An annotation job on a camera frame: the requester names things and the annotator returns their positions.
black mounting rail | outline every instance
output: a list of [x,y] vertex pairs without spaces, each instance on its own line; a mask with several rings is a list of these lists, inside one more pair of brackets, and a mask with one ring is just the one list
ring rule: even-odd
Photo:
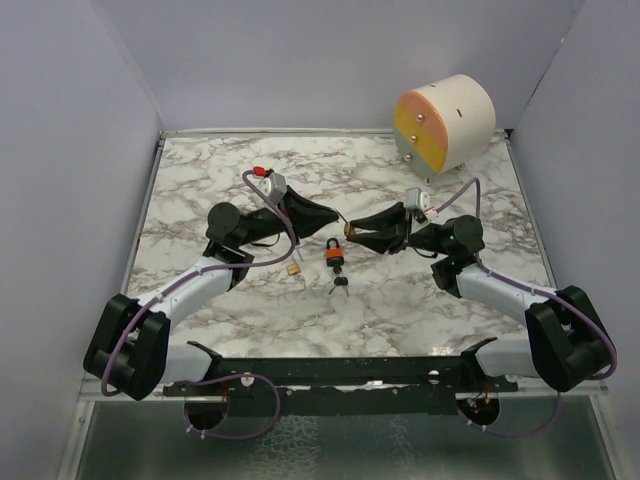
[[[243,372],[269,378],[278,387],[281,415],[455,415],[457,393],[478,393],[487,386],[497,393],[518,389],[504,377],[486,377],[478,366],[475,352],[491,340],[460,356],[393,358],[222,358],[200,348],[214,359],[205,379]],[[373,382],[392,386],[376,388]],[[225,394],[229,399],[227,414],[242,417],[270,416],[275,402],[271,388],[259,380],[249,387],[240,380],[208,386],[176,383],[165,387],[163,393],[187,400]]]

black metal bracket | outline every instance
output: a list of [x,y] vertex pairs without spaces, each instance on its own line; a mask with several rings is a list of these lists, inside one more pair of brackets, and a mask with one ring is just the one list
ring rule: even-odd
[[[107,302],[84,357],[85,371],[102,378],[118,339],[139,309],[137,300],[121,294]],[[109,384],[134,400],[149,395],[164,374],[170,325],[164,313],[145,312],[136,324],[137,339],[127,339],[116,357]]]
[[[557,295],[609,336],[583,290],[570,286]],[[611,363],[604,342],[557,302],[536,303],[525,312],[525,318],[533,365],[540,378],[555,390],[567,392]]]
[[[507,382],[504,377],[486,377],[473,353],[463,353],[459,357],[326,359],[224,359],[218,356],[214,363],[215,367],[210,369],[205,379],[251,372],[273,381],[278,386],[282,415],[418,412],[454,415],[458,411],[456,393],[477,393],[487,386],[491,386],[493,392],[517,391],[517,384]],[[392,387],[376,388],[371,382]],[[245,387],[239,380],[224,386],[176,383],[163,392],[167,397],[187,398],[220,397],[226,392],[229,400],[227,414],[230,416],[273,414],[273,391],[259,380],[250,387]]]

key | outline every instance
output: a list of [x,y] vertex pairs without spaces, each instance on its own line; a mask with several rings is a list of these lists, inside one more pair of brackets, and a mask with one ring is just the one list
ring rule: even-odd
[[342,288],[344,288],[344,293],[347,294],[347,297],[350,297],[351,295],[349,295],[349,289],[347,288],[347,285],[349,285],[349,280],[347,279],[347,277],[336,277],[336,278],[334,278],[333,279],[333,288],[331,290],[329,290],[329,295],[331,295],[336,288],[342,287]]

cable connector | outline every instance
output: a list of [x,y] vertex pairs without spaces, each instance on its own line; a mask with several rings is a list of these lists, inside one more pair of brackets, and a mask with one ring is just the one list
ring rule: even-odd
[[438,220],[438,218],[440,218],[440,214],[438,213],[438,210],[436,209],[436,207],[429,207],[424,211],[424,215],[425,217],[427,217],[427,221],[429,223],[433,223],[436,220]]

metal frame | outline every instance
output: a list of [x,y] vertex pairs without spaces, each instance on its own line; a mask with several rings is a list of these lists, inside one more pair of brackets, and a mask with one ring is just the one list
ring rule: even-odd
[[78,402],[71,424],[71,432],[58,469],[57,480],[73,480],[78,475],[80,459],[89,433],[93,415],[93,402]]
[[[152,164],[151,174],[147,190],[145,193],[142,209],[138,219],[138,224],[135,230],[135,236],[133,238],[132,247],[127,260],[127,266],[123,281],[121,284],[121,291],[126,291],[129,283],[132,267],[135,261],[137,253],[139,238],[144,227],[146,214],[151,201],[151,194],[153,192],[153,186],[155,184],[155,178],[159,169],[160,159],[162,157],[162,150],[164,147],[165,139],[167,138],[181,138],[181,137],[225,137],[229,135],[246,137],[246,136],[351,136],[351,135],[371,135],[381,137],[392,137],[392,131],[390,129],[373,129],[373,130],[360,130],[360,129],[293,129],[293,128],[255,128],[255,129],[196,129],[196,130],[182,130],[182,131],[163,131],[160,132],[159,142],[155,151],[155,156]],[[526,193],[526,189],[521,182],[521,176],[517,163],[514,161],[514,155],[511,148],[511,143],[508,136],[504,131],[499,130],[494,134],[505,140],[511,163],[516,173],[522,195],[525,201],[525,206],[529,213],[531,223],[533,225],[534,233],[538,246],[541,251],[541,257],[544,262],[545,270],[549,277],[552,286],[556,285],[553,270],[549,263],[542,238],[538,229],[538,225],[535,220],[535,216],[530,207],[530,202]],[[289,391],[294,391],[294,387],[290,387]],[[623,443],[620,439],[619,433],[615,428],[615,422],[610,409],[609,401],[606,398],[608,392],[607,386],[604,382],[588,382],[587,384],[580,385],[573,389],[566,395],[580,395],[589,396],[594,410],[594,415],[597,420],[600,433],[603,438],[603,442],[609,456],[613,473],[617,479],[627,480],[635,478],[633,474],[633,468],[629,462],[629,457],[626,455],[626,451],[621,448]],[[465,394],[456,393],[457,398],[464,398]],[[544,382],[535,379],[527,379],[519,382],[519,390],[515,392],[503,392],[500,394],[504,397],[517,397],[517,396],[551,396],[555,395],[555,392],[547,387]],[[211,396],[178,396],[178,397],[166,397],[163,395],[163,389],[157,388],[153,394],[144,401],[185,401],[189,402],[215,402],[221,401],[221,397]],[[105,398],[100,394],[100,382],[93,378],[84,378],[79,395],[79,402],[76,408],[76,414],[71,428],[71,433],[65,452],[61,461],[60,470],[57,476],[57,480],[74,479],[82,451],[84,449],[84,442],[87,438],[89,424],[93,413],[94,402],[96,401],[133,401],[126,397]]]

